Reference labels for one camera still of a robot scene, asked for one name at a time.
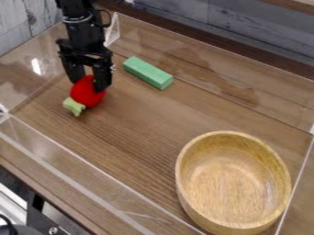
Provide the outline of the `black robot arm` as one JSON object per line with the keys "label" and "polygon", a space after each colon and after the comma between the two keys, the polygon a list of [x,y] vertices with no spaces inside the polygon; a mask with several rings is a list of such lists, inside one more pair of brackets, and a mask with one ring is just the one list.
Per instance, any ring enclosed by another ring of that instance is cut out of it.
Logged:
{"label": "black robot arm", "polygon": [[68,80],[74,84],[92,68],[92,87],[102,92],[112,84],[112,51],[104,46],[104,29],[112,25],[112,15],[94,8],[96,0],[54,0],[61,10],[66,38],[54,41]]}

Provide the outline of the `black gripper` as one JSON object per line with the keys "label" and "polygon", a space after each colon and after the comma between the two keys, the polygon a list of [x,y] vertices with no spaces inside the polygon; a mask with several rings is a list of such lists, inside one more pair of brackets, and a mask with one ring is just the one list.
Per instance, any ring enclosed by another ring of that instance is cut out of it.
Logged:
{"label": "black gripper", "polygon": [[93,66],[93,87],[97,93],[112,84],[112,52],[105,48],[101,17],[62,17],[66,38],[57,39],[58,56],[68,80],[74,84],[84,76],[82,66]]}

